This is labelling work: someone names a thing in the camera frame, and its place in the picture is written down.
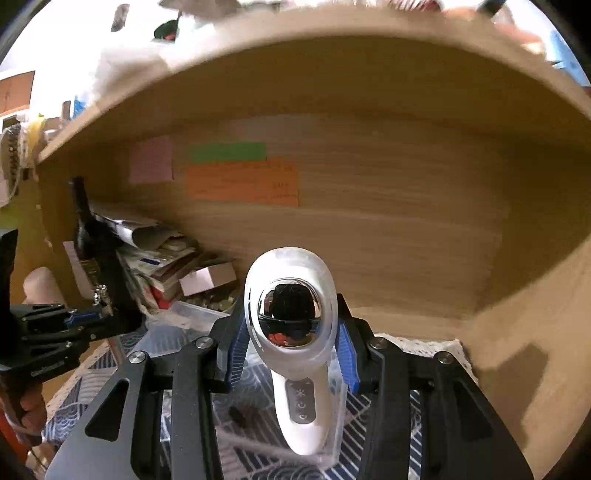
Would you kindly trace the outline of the person's left hand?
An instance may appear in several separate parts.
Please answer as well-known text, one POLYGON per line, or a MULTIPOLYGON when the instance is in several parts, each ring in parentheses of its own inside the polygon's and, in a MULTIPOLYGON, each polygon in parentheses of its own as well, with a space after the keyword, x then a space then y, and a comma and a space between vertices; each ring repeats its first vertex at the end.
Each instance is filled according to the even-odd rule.
POLYGON ((1 388, 1 409, 17 440, 27 447, 42 442, 41 433, 47 421, 42 388, 41 384, 33 384, 21 393, 1 388))

